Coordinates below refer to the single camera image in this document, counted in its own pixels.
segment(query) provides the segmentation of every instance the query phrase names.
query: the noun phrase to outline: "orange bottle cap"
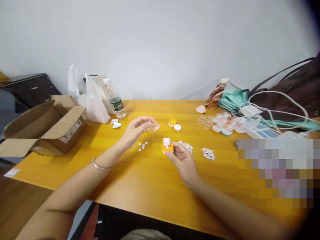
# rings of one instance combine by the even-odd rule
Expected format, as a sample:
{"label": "orange bottle cap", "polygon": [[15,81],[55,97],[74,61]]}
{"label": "orange bottle cap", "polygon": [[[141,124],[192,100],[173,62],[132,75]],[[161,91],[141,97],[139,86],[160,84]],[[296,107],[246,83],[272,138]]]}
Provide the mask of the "orange bottle cap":
{"label": "orange bottle cap", "polygon": [[170,119],[169,123],[170,123],[170,125],[176,125],[177,124],[177,120]]}
{"label": "orange bottle cap", "polygon": [[162,144],[161,148],[162,148],[162,151],[164,151],[164,152],[166,152],[166,151],[172,152],[173,151],[173,144],[171,143],[169,145],[169,148],[167,148],[164,144]]}

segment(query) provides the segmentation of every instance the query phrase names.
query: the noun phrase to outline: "green bottle label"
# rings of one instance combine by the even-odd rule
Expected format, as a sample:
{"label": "green bottle label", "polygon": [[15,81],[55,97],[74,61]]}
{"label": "green bottle label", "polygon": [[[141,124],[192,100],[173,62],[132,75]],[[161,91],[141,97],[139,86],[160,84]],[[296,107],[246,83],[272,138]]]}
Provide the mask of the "green bottle label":
{"label": "green bottle label", "polygon": [[113,102],[114,100],[110,100],[110,104],[111,104],[111,106],[112,106],[112,108],[113,108],[113,110],[114,111],[121,111],[122,109],[123,109],[123,104],[122,104],[122,100],[121,100],[121,98],[120,98],[120,100],[119,101],[117,101],[117,102]]}

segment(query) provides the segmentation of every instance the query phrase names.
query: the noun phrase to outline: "open cardboard box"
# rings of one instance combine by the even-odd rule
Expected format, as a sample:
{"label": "open cardboard box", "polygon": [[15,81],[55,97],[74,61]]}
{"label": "open cardboard box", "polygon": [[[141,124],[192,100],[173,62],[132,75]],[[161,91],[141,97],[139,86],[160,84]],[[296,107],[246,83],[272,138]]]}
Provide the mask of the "open cardboard box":
{"label": "open cardboard box", "polygon": [[71,96],[51,96],[9,123],[0,145],[0,157],[24,157],[30,150],[46,156],[66,154],[87,125],[81,117],[83,106]]}

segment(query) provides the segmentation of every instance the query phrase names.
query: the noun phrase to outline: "yellow table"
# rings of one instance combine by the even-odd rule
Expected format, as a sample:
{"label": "yellow table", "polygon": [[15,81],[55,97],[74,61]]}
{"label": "yellow table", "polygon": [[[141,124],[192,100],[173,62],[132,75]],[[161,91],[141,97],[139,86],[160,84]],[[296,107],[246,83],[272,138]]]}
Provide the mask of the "yellow table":
{"label": "yellow table", "polygon": [[[199,174],[205,181],[294,228],[302,211],[290,208],[286,199],[278,199],[277,202],[281,205],[282,201],[284,207],[278,205],[277,208],[275,203],[272,205],[272,201],[277,199],[272,199],[272,189],[270,192],[270,189],[264,188],[264,179],[255,179],[253,182],[264,191],[265,198],[269,198],[267,200],[252,199],[250,191],[241,189],[238,177],[245,174],[251,179],[253,171],[238,168],[238,154],[233,143],[238,138],[249,137],[236,133],[226,137],[205,129],[197,123],[200,114],[195,111],[201,104],[204,101],[124,101],[127,116],[120,119],[120,128],[112,129],[110,122],[101,124],[87,121],[88,126],[66,155],[47,157],[32,153],[15,167],[20,171],[13,178],[54,190],[114,144],[132,119],[152,116],[161,125],[160,129],[144,133],[138,139],[91,194],[90,200],[225,237],[228,228],[186,187],[175,166],[162,153],[162,139],[169,137],[172,141],[182,140],[193,146]],[[219,107],[207,110],[206,115],[215,115],[220,111]],[[168,126],[171,118],[182,126],[181,131]],[[138,143],[146,141],[148,144],[145,149],[138,152]],[[204,158],[201,148],[213,150],[215,160]]]}

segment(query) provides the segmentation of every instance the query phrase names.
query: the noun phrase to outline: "foil packet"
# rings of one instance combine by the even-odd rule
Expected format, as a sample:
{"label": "foil packet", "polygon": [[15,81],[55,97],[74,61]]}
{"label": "foil packet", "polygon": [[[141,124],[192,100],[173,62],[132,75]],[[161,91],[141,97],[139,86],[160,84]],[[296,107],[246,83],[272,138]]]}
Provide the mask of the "foil packet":
{"label": "foil packet", "polygon": [[119,122],[119,119],[112,119],[110,124],[113,125],[116,122]]}
{"label": "foil packet", "polygon": [[121,123],[118,123],[118,122],[115,122],[112,126],[112,128],[118,128],[118,127],[121,127]]}

